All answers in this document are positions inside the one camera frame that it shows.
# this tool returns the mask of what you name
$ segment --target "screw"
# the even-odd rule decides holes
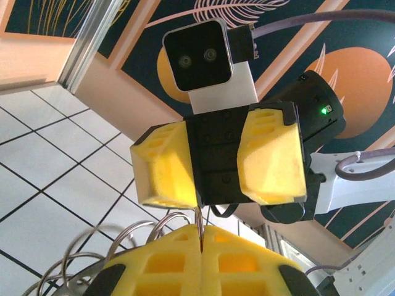
[[[229,175],[223,175],[222,176],[222,182],[225,184],[228,184],[230,182],[230,176]]]
[[[230,112],[229,112],[229,111],[225,111],[225,112],[223,113],[223,117],[224,117],[225,119],[230,118]]]
[[[227,140],[232,140],[233,139],[233,133],[229,132],[225,135],[225,139]]]

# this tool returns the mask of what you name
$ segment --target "mural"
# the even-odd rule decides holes
[[[395,10],[395,2],[350,0],[344,9],[360,8]],[[321,152],[365,150],[395,126],[394,37],[394,27],[389,23],[332,22],[268,96],[303,71],[316,71],[339,97],[347,121],[344,132]],[[317,215],[315,219],[346,244],[357,247],[383,229],[394,209],[395,202],[370,203]]]
[[[15,0],[5,32],[75,38],[92,3],[93,0]]]
[[[98,50],[98,53],[105,58],[109,58],[138,3],[139,0],[123,0],[117,15],[112,21],[111,27]]]
[[[175,87],[162,49],[162,37],[167,31],[212,17],[223,18],[229,28],[250,22],[258,27],[286,17],[315,12],[323,2],[161,0],[122,65],[122,71],[180,115],[189,115],[192,110],[188,96]],[[358,8],[395,10],[395,2],[350,0],[344,9]],[[249,63],[255,81],[299,30],[290,28],[256,40],[261,58]],[[344,132],[322,147],[321,152],[364,150],[395,125],[394,38],[393,26],[387,23],[330,23],[266,97],[275,94],[302,72],[316,71],[338,95],[347,121]],[[316,220],[355,248],[379,234],[394,211],[395,202],[370,203],[317,215]]]
[[[172,83],[172,80],[161,81],[159,79],[165,76],[159,73],[163,73],[167,67],[164,65],[167,60],[160,54],[162,37],[167,31],[212,17],[224,18],[229,28],[251,22],[258,27],[285,17],[314,12],[321,3],[322,0],[311,0],[308,6],[302,6],[300,1],[295,0],[161,0],[132,52],[122,65],[122,70],[179,114],[183,116],[192,114],[192,108],[187,104],[188,98],[185,94],[178,93],[177,89],[167,84]],[[284,31],[282,38],[276,39],[275,43],[267,36],[256,41],[265,58],[251,63],[255,79],[258,79],[298,30],[298,28],[292,28]]]
[[[15,0],[5,33],[75,38],[94,0]],[[138,0],[123,0],[99,52],[109,57]]]

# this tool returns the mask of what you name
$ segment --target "black cable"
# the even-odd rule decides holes
[[[228,208],[223,213],[220,213],[220,211],[218,211],[218,209],[215,205],[211,205],[210,209],[214,213],[214,215],[217,217],[229,218],[236,211],[238,206],[239,206],[238,203],[233,203],[233,204],[229,205]]]

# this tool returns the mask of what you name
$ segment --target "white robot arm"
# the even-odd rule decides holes
[[[357,174],[372,171],[389,163],[394,155],[369,158],[346,167],[346,171]],[[365,181],[342,179],[335,172],[336,165],[343,159],[357,155],[355,152],[342,154],[313,153],[311,169],[325,175],[318,193],[315,214],[324,214],[349,205],[384,202],[395,199],[395,171]]]

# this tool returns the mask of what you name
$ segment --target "white tile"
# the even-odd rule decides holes
[[[0,249],[43,274],[88,227],[40,194],[0,223]]]
[[[2,166],[0,180],[0,218],[37,192],[37,189]]]
[[[71,211],[96,225],[119,197],[119,193],[82,166],[56,181],[45,190]]]
[[[106,147],[97,151],[82,165],[120,192],[134,178],[133,167]]]
[[[22,295],[39,278],[0,255],[0,295]]]
[[[239,227],[240,227],[240,236],[243,239],[247,239],[250,242],[253,242],[257,245],[266,247],[265,239],[262,236],[260,236],[258,233],[253,231],[250,227],[244,225],[242,222],[240,222]]]
[[[3,164],[39,188],[55,180],[75,162],[36,134],[0,146]]]
[[[38,133],[77,161],[83,160],[102,145],[70,120],[62,120]]]
[[[229,218],[219,218],[210,212],[209,221],[226,231],[238,235],[238,219],[233,215]]]
[[[66,116],[71,116],[88,108],[61,85],[34,89],[33,92],[42,97]]]
[[[31,91],[0,96],[0,105],[34,130],[64,118]]]
[[[80,125],[84,130],[89,132],[101,142],[105,143],[114,137],[119,131],[110,123],[106,122],[92,110],[71,117],[75,123]]]
[[[0,122],[0,143],[30,131],[29,128],[21,124],[21,122],[16,120],[2,109],[0,109]]]
[[[153,217],[148,215],[142,209],[137,207],[126,198],[122,197],[118,201],[116,206],[111,210],[107,218],[103,221],[103,224],[116,224],[126,228],[129,225],[141,220],[157,222]],[[151,230],[152,227],[147,226],[133,231],[133,235],[138,245],[144,245],[146,243],[146,240]],[[113,239],[115,239],[116,237],[114,233],[108,233],[108,235],[110,235],[110,237],[112,237]],[[127,242],[123,242],[122,245],[128,248],[130,247],[130,244],[128,244]]]
[[[130,200],[132,200],[136,204],[138,204],[137,191],[136,191],[136,182],[133,182],[129,186],[129,188],[126,190],[124,196],[128,197]],[[148,207],[148,206],[145,206],[145,205],[141,205],[141,207],[143,207],[149,213],[154,215],[158,220],[162,219],[167,213],[167,210],[164,209],[164,208]]]
[[[107,147],[125,159],[128,163],[131,163],[130,146],[133,145],[133,143],[134,142],[124,134],[120,134],[108,143]]]

